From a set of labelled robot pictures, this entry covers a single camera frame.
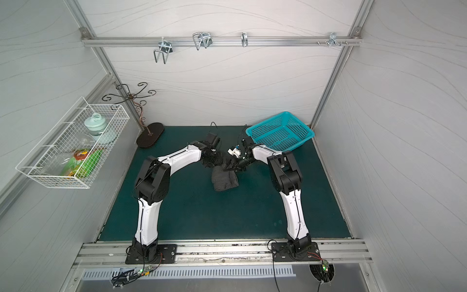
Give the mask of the dark grey long pants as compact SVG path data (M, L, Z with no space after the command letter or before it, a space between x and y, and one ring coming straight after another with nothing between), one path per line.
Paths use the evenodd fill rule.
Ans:
M211 181L216 192L223 192L239 186L237 175L234 171L225 171L220 165L212 169Z

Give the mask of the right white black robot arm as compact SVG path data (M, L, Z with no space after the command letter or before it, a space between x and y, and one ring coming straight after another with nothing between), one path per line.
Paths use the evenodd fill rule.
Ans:
M287 219L288 249L300 254L312 244L302 209L301 193L303 176L291 151L280 152L263 144L252 144L242 152L237 147L227 151L227 170L242 171L257 161L269 167L275 190L279 193Z

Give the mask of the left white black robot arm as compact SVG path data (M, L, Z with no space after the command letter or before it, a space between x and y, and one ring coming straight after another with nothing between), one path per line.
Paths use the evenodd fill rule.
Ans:
M145 159L135 184L139 215L132 243L133 249L145 260L152 262L157 256L159 212L169 193L171 176L199 161L206 167L220 165L222 157L216 149L219 143L220 138L214 136L211 140L193 141L169 155Z

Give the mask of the teal plastic basket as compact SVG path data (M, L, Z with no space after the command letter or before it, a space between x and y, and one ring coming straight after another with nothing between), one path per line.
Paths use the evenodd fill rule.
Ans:
M308 125L287 111L247 128L246 134L256 144L280 152L293 151L315 137Z

